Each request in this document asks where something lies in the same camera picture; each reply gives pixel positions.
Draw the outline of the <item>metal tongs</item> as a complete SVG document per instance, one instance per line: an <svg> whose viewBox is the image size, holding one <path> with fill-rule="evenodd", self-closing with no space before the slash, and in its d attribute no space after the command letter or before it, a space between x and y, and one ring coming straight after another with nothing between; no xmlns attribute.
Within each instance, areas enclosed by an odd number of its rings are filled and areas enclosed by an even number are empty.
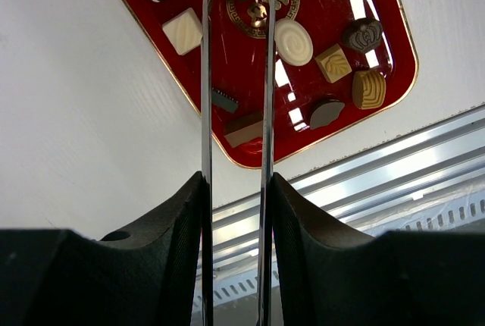
<svg viewBox="0 0 485 326"><path fill-rule="evenodd" d="M261 203L258 231L258 320L257 325L271 323L272 224L268 204L269 183L274 165L274 78L276 0L268 0L266 27L266 65L264 76L263 150L261 163ZM212 105L211 105L211 18L209 0L202 0L201 41L201 116L202 177L205 204L202 206L202 320L214 324L213 230L212 230Z"/></svg>

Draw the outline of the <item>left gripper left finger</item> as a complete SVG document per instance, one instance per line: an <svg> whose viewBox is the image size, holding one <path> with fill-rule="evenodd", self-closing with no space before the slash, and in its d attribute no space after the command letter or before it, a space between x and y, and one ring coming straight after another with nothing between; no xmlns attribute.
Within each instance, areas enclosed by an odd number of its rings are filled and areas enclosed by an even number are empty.
<svg viewBox="0 0 485 326"><path fill-rule="evenodd" d="M188 325L202 174L101 240L68 229L1 232L3 325Z"/></svg>

